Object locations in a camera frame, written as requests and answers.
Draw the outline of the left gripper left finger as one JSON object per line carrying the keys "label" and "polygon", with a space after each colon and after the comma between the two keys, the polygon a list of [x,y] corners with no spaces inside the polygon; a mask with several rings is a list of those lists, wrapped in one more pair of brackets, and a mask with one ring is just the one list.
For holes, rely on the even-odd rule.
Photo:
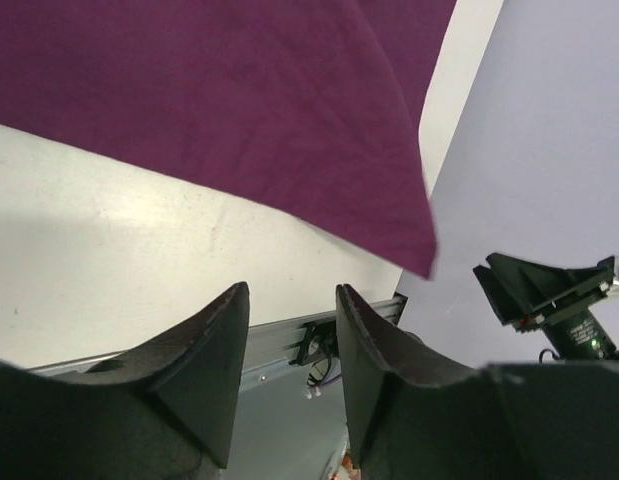
{"label": "left gripper left finger", "polygon": [[42,376],[0,361],[0,479],[217,479],[231,447],[249,289],[127,356]]}

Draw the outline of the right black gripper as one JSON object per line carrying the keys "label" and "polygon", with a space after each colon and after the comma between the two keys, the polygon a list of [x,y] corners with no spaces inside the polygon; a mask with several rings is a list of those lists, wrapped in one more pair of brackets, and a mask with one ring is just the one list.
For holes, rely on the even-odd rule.
{"label": "right black gripper", "polygon": [[591,306],[619,294],[614,259],[565,269],[501,253],[473,273],[501,324],[518,333],[541,331],[555,360],[619,360],[619,349]]}

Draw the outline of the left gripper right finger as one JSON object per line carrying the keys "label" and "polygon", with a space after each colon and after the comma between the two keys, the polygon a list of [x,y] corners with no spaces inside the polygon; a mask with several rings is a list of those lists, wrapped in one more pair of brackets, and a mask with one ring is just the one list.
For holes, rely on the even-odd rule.
{"label": "left gripper right finger", "polygon": [[350,449],[366,479],[619,479],[619,361],[462,365],[336,290]]}

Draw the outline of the purple cloth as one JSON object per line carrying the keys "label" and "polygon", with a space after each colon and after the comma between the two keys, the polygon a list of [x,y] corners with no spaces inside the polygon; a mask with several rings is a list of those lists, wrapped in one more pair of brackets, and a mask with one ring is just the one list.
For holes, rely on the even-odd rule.
{"label": "purple cloth", "polygon": [[0,1],[0,124],[281,210],[422,277],[451,1]]}

